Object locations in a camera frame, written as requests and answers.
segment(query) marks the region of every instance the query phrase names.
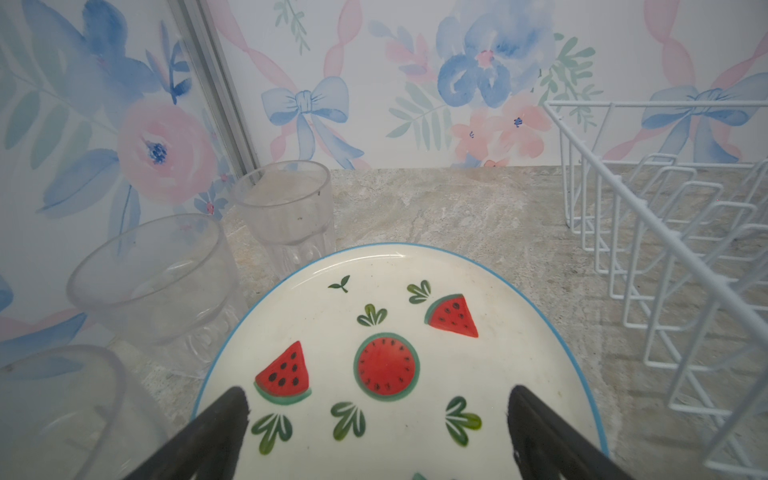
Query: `blue flower painting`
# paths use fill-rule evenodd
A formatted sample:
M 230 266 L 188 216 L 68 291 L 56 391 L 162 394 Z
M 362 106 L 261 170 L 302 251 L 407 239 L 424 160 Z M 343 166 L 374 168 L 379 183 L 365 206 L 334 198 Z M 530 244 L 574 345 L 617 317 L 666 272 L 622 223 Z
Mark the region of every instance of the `blue flower painting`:
M 160 89 L 145 63 L 125 56 L 127 25 L 112 4 L 88 0 L 82 33 L 39 0 L 22 0 L 22 7 L 32 32 L 56 45 L 67 58 L 67 97 L 81 114 L 91 117 L 104 106 L 109 121 L 120 127 L 131 104 L 144 93 Z
M 459 0 L 440 22 L 436 48 L 444 60 L 438 91 L 451 107 L 482 100 L 500 107 L 510 94 L 533 86 L 554 60 L 548 3 L 533 0 Z

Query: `glass tumbler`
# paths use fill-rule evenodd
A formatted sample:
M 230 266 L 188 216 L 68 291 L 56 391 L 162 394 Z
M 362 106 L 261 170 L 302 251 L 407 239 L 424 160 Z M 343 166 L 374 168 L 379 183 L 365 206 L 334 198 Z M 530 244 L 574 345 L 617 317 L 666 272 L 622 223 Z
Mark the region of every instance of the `glass tumbler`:
M 51 349 L 0 369 L 0 478 L 118 480 L 172 433 L 109 350 Z
M 199 378 L 247 311 L 224 231 L 203 214 L 109 240 L 74 269 L 67 297 L 161 365 Z
M 331 176 L 324 165 L 269 164 L 240 178 L 234 199 L 281 280 L 336 250 Z

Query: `blue bow painting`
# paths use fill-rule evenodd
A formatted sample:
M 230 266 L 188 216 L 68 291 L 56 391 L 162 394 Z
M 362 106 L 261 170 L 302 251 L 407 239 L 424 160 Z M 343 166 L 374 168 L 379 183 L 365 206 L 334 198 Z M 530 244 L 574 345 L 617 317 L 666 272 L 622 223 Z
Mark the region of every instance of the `blue bow painting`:
M 681 85 L 658 91 L 650 97 L 652 101 L 749 101 L 768 98 L 768 72 L 744 78 L 733 87 L 723 90 L 713 88 L 701 93 L 692 85 Z M 679 154 L 688 142 L 691 120 L 700 117 L 694 137 L 694 161 L 706 164 L 732 164 L 738 157 L 726 152 L 713 135 L 710 120 L 722 122 L 731 127 L 744 125 L 755 114 L 758 107 L 648 107 L 643 113 L 643 128 L 672 127 L 659 152 Z
M 283 126 L 296 119 L 299 138 L 299 160 L 309 160 L 315 154 L 315 135 L 304 115 L 312 116 L 312 125 L 320 140 L 339 164 L 352 170 L 351 160 L 363 152 L 334 135 L 319 117 L 342 124 L 349 118 L 349 91 L 339 77 L 324 78 L 313 91 L 297 94 L 287 88 L 273 88 L 261 94 L 264 111 L 273 125 Z
M 440 96 L 451 107 L 477 90 L 491 108 L 533 86 L 554 60 L 551 4 L 532 0 L 459 0 L 438 27 L 435 46 L 445 59 Z

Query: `pink rose painting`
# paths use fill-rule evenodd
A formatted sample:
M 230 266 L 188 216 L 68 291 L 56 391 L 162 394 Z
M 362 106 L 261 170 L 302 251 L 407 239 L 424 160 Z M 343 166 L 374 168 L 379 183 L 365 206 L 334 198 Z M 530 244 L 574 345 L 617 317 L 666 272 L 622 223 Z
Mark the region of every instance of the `pink rose painting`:
M 118 135 L 126 179 L 148 200 L 182 204 L 208 190 L 217 157 L 200 122 L 177 105 L 138 101 Z

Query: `glass rim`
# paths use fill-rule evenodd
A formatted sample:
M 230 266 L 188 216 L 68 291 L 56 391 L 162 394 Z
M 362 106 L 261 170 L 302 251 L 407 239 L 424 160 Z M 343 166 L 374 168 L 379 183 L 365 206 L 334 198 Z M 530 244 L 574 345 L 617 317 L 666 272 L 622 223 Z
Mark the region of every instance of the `glass rim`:
M 263 171 L 265 171 L 268 168 L 271 169 L 275 165 L 283 165 L 283 164 L 312 164 L 312 165 L 316 165 L 316 166 L 320 167 L 321 169 L 323 169 L 323 171 L 326 174 L 326 179 L 325 179 L 325 181 L 323 181 L 322 185 L 317 187 L 315 190 L 312 190 L 307 195 L 304 195 L 303 197 L 296 198 L 295 200 L 289 200 L 287 202 L 282 202 L 281 204 L 275 204 L 275 205 L 254 205 L 254 204 L 247 204 L 247 203 L 245 203 L 244 201 L 242 201 L 239 198 L 239 196 L 237 195 L 237 190 L 238 190 L 237 189 L 237 185 L 238 184 L 241 184 L 246 178 L 250 177 L 251 175 L 257 174 L 259 172 L 263 172 Z M 254 171 L 252 171 L 252 172 L 250 172 L 248 174 L 245 174 L 242 177 L 238 178 L 237 182 L 235 183 L 235 186 L 233 188 L 232 198 L 235 200 L 235 204 L 240 205 L 242 207 L 253 207 L 253 208 L 282 207 L 282 206 L 285 206 L 285 205 L 288 205 L 288 204 L 293 204 L 293 203 L 301 201 L 301 200 L 305 200 L 305 199 L 313 196 L 314 194 L 316 194 L 317 192 L 319 192 L 323 188 L 325 188 L 326 185 L 328 185 L 330 183 L 330 181 L 331 181 L 331 170 L 329 170 L 328 167 L 326 167 L 325 165 L 321 164 L 320 162 L 315 162 L 315 161 L 311 161 L 311 160 L 287 160 L 287 161 L 274 162 L 272 164 L 268 164 L 268 165 L 264 165 L 263 167 L 259 167 L 256 170 L 254 170 Z
M 195 267 L 192 270 L 186 272 L 184 275 L 178 277 L 177 279 L 175 279 L 174 281 L 170 282 L 169 284 L 164 285 L 162 288 L 160 288 L 158 290 L 153 290 L 151 292 L 145 293 L 145 294 L 137 296 L 135 298 L 130 298 L 128 300 L 120 300 L 119 302 L 112 302 L 112 303 L 87 303 L 87 302 L 81 301 L 80 296 L 76 295 L 74 293 L 74 280 L 75 280 L 75 278 L 77 278 L 77 276 L 80 273 L 80 271 L 82 270 L 83 266 L 89 260 L 92 260 L 92 258 L 95 257 L 97 254 L 102 252 L 104 249 L 109 248 L 114 242 L 119 241 L 123 237 L 126 237 L 127 235 L 130 235 L 130 234 L 136 232 L 137 230 L 141 229 L 142 227 L 146 227 L 147 225 L 151 225 L 153 223 L 160 223 L 160 222 L 164 222 L 164 221 L 169 221 L 169 219 L 178 219 L 178 218 L 183 218 L 183 217 L 186 217 L 186 218 L 198 218 L 198 219 L 206 220 L 206 222 L 208 222 L 209 225 L 211 225 L 211 224 L 215 225 L 215 227 L 217 228 L 217 232 L 218 232 L 218 236 L 216 238 L 216 243 L 213 244 L 213 246 L 210 248 L 210 251 L 205 254 L 205 257 L 203 257 L 203 259 L 200 260 L 200 262 L 197 265 L 195 265 Z M 74 270 L 70 274 L 69 279 L 67 279 L 67 288 L 65 290 L 65 293 L 66 293 L 66 296 L 67 296 L 67 300 L 69 300 L 72 303 L 72 305 L 76 306 L 79 309 L 82 309 L 86 313 L 88 313 L 89 311 L 93 311 L 93 310 L 105 310 L 107 308 L 115 308 L 116 306 L 127 305 L 129 303 L 135 302 L 136 300 L 142 300 L 144 298 L 147 298 L 150 295 L 154 295 L 155 293 L 159 293 L 159 292 L 167 289 L 169 286 L 174 285 L 175 283 L 180 282 L 181 280 L 183 280 L 187 276 L 191 275 L 193 272 L 197 271 L 198 268 L 200 268 L 208 260 L 210 260 L 210 258 L 216 252 L 216 250 L 219 247 L 219 245 L 221 245 L 222 242 L 225 241 L 225 239 L 226 239 L 226 236 L 224 235 L 224 228 L 221 226 L 221 223 L 215 221 L 210 215 L 196 214 L 196 213 L 192 213 L 192 214 L 177 214 L 177 215 L 169 215 L 167 217 L 156 218 L 156 219 L 150 220 L 150 221 L 148 221 L 146 223 L 142 223 L 141 225 L 138 225 L 138 226 L 136 226 L 134 228 L 131 228 L 130 230 L 126 230 L 123 233 L 121 233 L 120 235 L 117 235 L 116 237 L 113 237 L 113 238 L 107 240 L 99 248 L 97 248 L 96 250 L 90 252 L 87 257 L 85 257 L 80 263 L 78 263 L 78 265 L 74 268 Z
M 96 440 L 96 445 L 94 445 L 94 448 L 91 450 L 91 453 L 88 455 L 88 457 L 82 462 L 82 464 L 80 464 L 77 473 L 73 477 L 83 478 L 91 470 L 91 467 L 94 464 L 94 460 L 99 455 L 99 453 L 101 453 L 101 450 L 104 447 L 104 442 L 106 442 L 106 435 L 108 435 L 109 432 L 111 432 L 114 428 L 115 422 L 117 421 L 118 412 L 123 408 L 125 396 L 127 395 L 128 373 L 125 365 L 123 365 L 123 363 L 114 352 L 104 347 L 86 344 L 65 345 L 53 349 L 43 350 L 42 352 L 37 352 L 26 356 L 23 359 L 18 359 L 9 365 L 16 365 L 21 362 L 35 361 L 47 356 L 60 355 L 66 352 L 85 353 L 87 355 L 99 357 L 112 368 L 112 372 L 114 373 L 115 389 L 114 399 L 111 404 L 112 418 L 104 424 L 104 427 L 102 427 L 98 435 L 98 440 Z M 1 372 L 4 371 L 6 371 L 5 368 L 0 370 L 0 375 L 2 374 Z

